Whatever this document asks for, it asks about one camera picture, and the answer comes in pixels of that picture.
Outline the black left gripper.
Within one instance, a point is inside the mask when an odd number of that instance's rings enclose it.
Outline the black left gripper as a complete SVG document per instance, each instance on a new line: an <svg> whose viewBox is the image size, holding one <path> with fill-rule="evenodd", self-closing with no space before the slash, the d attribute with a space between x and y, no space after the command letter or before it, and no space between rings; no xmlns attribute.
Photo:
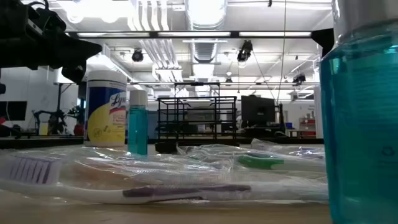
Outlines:
<svg viewBox="0 0 398 224"><path fill-rule="evenodd" d="M62 68L62 75L81 83L86 61L100 53L100 44L57 34L39 42L42 31L33 19L39 14L20 0L0 0L0 68L49 66Z"/></svg>

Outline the teal mouthwash bottle white cap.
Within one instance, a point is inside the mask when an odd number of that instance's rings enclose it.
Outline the teal mouthwash bottle white cap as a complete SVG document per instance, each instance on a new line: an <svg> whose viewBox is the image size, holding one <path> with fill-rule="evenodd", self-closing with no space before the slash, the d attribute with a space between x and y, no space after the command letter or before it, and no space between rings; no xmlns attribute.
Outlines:
<svg viewBox="0 0 398 224"><path fill-rule="evenodd" d="M334 224L398 224L398 0L333 0L320 65Z"/></svg>
<svg viewBox="0 0 398 224"><path fill-rule="evenodd" d="M145 90L131 90L129 92L128 115L128 151L132 154L146 156L148 141L148 115L147 92Z"/></svg>

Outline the disinfecting wipes canister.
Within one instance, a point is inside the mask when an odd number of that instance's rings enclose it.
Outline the disinfecting wipes canister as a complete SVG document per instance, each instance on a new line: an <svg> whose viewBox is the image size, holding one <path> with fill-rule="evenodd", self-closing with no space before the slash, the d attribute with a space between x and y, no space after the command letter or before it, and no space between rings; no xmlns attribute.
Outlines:
<svg viewBox="0 0 398 224"><path fill-rule="evenodd" d="M91 147L122 147L126 138L127 77L111 70L88 74L84 143Z"/></svg>

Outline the black computer monitor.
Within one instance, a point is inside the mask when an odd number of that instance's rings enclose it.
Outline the black computer monitor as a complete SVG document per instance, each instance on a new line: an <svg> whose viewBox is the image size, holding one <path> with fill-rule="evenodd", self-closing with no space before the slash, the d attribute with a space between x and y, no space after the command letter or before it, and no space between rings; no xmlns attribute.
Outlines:
<svg viewBox="0 0 398 224"><path fill-rule="evenodd" d="M255 95L242 96L241 116L248 127L275 122L275 101Z"/></svg>
<svg viewBox="0 0 398 224"><path fill-rule="evenodd" d="M26 101L0 101L0 118L6 121L24 121L26 111Z"/></svg>

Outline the purple toothbrush in clear wrapper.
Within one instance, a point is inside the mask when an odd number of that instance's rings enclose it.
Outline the purple toothbrush in clear wrapper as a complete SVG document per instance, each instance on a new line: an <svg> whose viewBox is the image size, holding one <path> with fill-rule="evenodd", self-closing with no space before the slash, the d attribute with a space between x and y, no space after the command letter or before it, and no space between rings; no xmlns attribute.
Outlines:
<svg viewBox="0 0 398 224"><path fill-rule="evenodd" d="M144 186L126 190L91 190L58 183L61 161L7 156L0 164L0 189L26 195L62 197L84 202L143 204L173 200L328 200L324 183L301 180L279 183L199 186Z"/></svg>

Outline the green toothbrush in clear wrapper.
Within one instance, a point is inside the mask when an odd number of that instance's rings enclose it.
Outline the green toothbrush in clear wrapper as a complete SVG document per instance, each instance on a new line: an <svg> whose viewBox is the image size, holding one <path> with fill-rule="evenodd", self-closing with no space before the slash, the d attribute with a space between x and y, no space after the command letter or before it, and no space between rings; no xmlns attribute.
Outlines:
<svg viewBox="0 0 398 224"><path fill-rule="evenodd" d="M252 169L326 172L325 163L322 160L318 161L295 156L247 153L238 156L237 161L242 166Z"/></svg>

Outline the red storage shelf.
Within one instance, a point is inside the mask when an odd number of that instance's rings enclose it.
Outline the red storage shelf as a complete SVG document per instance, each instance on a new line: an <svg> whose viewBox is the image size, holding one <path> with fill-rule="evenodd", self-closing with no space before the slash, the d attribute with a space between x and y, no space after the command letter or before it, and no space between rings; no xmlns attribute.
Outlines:
<svg viewBox="0 0 398 224"><path fill-rule="evenodd" d="M314 118L300 118L298 134L305 139L316 138L316 120Z"/></svg>

